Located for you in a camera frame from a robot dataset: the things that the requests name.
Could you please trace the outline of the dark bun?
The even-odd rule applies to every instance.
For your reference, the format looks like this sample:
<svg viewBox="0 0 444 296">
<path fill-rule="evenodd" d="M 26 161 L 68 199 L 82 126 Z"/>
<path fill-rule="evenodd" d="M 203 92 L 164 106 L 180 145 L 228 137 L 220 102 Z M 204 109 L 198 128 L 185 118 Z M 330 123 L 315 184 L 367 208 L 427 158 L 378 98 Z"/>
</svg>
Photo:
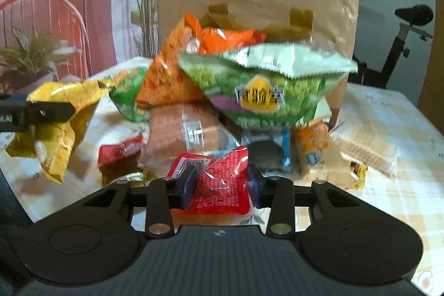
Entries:
<svg viewBox="0 0 444 296">
<path fill-rule="evenodd" d="M 248 163 L 254 165 L 262 174 L 293 172 L 291 133 L 288 129 L 244 131 L 241 144 L 248 148 Z"/>
</svg>

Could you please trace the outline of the yellow snack bag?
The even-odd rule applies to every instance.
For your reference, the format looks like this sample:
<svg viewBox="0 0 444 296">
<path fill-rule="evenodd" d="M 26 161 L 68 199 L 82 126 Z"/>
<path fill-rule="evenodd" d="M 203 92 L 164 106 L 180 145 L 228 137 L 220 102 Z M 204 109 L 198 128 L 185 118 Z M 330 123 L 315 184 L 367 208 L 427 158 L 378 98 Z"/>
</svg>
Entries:
<svg viewBox="0 0 444 296">
<path fill-rule="evenodd" d="M 45 83 L 27 96 L 33 104 L 69 103 L 74 113 L 67 120 L 33 125 L 16 132 L 6 147 L 11 157 L 38 159 L 46 178 L 62 184 L 72 152 L 82 142 L 99 101 L 115 86 L 111 79 Z"/>
</svg>

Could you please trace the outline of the red snack packet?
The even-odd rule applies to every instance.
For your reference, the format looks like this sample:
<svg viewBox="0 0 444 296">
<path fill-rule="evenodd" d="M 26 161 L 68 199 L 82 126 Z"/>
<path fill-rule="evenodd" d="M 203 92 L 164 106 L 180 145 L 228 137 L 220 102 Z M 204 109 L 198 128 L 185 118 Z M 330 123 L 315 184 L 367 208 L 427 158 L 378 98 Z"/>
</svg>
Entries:
<svg viewBox="0 0 444 296">
<path fill-rule="evenodd" d="M 167 174 L 176 178 L 188 165 L 194 166 L 199 178 L 187 215 L 245 215 L 250 211 L 247 190 L 248 148 L 239 146 L 218 159 L 192 153 L 181 153 Z"/>
<path fill-rule="evenodd" d="M 97 166 L 102 174 L 102 185 L 107 186 L 117 178 L 141 172 L 138 157 L 145 145 L 144 136 L 139 134 L 120 143 L 100 146 Z"/>
</svg>

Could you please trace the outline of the brown biscuit pack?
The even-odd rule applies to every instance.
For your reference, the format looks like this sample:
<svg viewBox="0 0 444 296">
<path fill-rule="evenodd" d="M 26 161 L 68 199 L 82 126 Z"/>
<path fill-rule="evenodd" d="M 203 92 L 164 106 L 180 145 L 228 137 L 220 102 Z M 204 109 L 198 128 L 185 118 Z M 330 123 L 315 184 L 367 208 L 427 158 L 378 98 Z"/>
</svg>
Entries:
<svg viewBox="0 0 444 296">
<path fill-rule="evenodd" d="M 169 104 L 150 110 L 148 142 L 138 163 L 155 165 L 181 153 L 208 155 L 228 145 L 230 135 L 209 102 Z"/>
</svg>

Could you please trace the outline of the clear cracker pack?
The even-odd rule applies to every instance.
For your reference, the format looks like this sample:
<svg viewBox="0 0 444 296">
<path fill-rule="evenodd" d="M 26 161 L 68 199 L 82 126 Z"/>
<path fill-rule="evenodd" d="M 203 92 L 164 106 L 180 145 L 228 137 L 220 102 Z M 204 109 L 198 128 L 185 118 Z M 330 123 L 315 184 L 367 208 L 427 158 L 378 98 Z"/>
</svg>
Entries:
<svg viewBox="0 0 444 296">
<path fill-rule="evenodd" d="M 364 129 L 335 131 L 333 141 L 342 153 L 386 176 L 397 176 L 399 146 L 378 138 Z"/>
</svg>

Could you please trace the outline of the pale green snack bag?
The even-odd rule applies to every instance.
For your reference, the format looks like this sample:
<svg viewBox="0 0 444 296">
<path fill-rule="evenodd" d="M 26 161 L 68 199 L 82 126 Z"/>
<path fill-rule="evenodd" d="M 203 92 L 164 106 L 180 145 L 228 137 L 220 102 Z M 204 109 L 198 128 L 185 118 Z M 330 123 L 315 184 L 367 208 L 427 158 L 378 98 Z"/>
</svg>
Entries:
<svg viewBox="0 0 444 296">
<path fill-rule="evenodd" d="M 259 44 L 218 57 L 214 108 L 245 130 L 306 127 L 328 120 L 327 95 L 357 63 L 301 44 Z"/>
</svg>

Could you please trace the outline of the green chip bag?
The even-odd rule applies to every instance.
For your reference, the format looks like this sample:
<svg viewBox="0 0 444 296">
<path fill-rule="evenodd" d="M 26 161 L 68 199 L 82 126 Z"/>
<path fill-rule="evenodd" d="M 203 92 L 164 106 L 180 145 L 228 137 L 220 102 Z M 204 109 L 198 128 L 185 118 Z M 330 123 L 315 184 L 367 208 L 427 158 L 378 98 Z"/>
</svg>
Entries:
<svg viewBox="0 0 444 296">
<path fill-rule="evenodd" d="M 121 70 L 113 76 L 114 88 L 109 97 L 119 113 L 131 122 L 147 122 L 149 112 L 136 104 L 136 97 L 142 86 L 147 68 L 136 67 Z"/>
</svg>

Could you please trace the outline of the orange chip bag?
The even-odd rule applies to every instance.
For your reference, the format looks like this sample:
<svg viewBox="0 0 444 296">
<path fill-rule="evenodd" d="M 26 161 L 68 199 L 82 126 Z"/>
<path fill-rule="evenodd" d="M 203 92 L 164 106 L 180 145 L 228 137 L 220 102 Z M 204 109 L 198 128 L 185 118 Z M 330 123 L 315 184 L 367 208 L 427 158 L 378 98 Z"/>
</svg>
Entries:
<svg viewBox="0 0 444 296">
<path fill-rule="evenodd" d="M 186 13 L 168 33 L 142 81 L 135 103 L 142 108 L 205 99 L 217 84 L 212 66 L 220 55 L 264 43 L 266 33 L 229 12 Z"/>
</svg>

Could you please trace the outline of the orange small snack pack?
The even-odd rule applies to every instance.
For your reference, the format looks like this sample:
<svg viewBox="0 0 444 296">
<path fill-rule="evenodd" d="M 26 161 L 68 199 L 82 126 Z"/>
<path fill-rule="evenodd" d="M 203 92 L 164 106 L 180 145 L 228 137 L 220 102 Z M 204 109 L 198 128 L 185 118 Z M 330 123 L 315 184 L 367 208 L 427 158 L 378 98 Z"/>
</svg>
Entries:
<svg viewBox="0 0 444 296">
<path fill-rule="evenodd" d="M 300 182 L 327 181 L 343 189 L 362 189 L 367 166 L 342 157 L 322 122 L 292 131 L 301 170 Z"/>
</svg>

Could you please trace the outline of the printed fabric backdrop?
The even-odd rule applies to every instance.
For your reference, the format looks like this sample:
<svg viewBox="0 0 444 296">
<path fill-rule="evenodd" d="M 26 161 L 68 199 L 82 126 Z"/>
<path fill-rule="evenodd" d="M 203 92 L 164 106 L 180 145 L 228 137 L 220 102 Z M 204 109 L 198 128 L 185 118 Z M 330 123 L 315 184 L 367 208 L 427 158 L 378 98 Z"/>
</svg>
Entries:
<svg viewBox="0 0 444 296">
<path fill-rule="evenodd" d="M 1 91 L 77 81 L 159 50 L 157 0 L 1 0 Z"/>
</svg>

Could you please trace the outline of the checkered tablecloth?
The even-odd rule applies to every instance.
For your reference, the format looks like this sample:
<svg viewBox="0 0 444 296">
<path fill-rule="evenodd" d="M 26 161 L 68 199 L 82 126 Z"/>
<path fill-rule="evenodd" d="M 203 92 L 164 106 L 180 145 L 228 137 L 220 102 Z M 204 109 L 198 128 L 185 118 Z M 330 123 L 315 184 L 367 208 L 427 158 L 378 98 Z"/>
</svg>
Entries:
<svg viewBox="0 0 444 296">
<path fill-rule="evenodd" d="M 145 133 L 148 126 L 122 117 L 103 98 L 83 142 L 72 155 L 63 184 L 52 183 L 35 159 L 1 154 L 1 236 L 50 215 L 97 190 L 99 148 Z M 390 175 L 371 168 L 356 191 L 364 201 L 411 225 L 421 236 L 424 254 L 413 277 L 428 295 L 443 293 L 443 135 L 396 91 L 349 84 L 333 140 L 380 152 Z"/>
</svg>

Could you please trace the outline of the wooden door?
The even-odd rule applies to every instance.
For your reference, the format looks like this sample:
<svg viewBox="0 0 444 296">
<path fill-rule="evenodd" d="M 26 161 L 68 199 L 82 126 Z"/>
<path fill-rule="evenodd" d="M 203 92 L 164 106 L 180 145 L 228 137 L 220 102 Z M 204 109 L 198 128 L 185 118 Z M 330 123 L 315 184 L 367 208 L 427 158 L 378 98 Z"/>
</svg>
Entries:
<svg viewBox="0 0 444 296">
<path fill-rule="evenodd" d="M 443 0 L 436 0 L 434 36 L 418 109 L 443 134 Z"/>
</svg>

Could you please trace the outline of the black exercise bike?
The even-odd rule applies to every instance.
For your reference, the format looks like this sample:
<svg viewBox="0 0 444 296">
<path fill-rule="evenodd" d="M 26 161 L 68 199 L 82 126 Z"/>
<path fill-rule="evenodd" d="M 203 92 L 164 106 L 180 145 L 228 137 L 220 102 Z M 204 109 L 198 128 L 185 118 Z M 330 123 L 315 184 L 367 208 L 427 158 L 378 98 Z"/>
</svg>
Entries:
<svg viewBox="0 0 444 296">
<path fill-rule="evenodd" d="M 418 85 L 433 39 L 434 0 L 360 0 L 349 83 L 403 90 Z"/>
</svg>

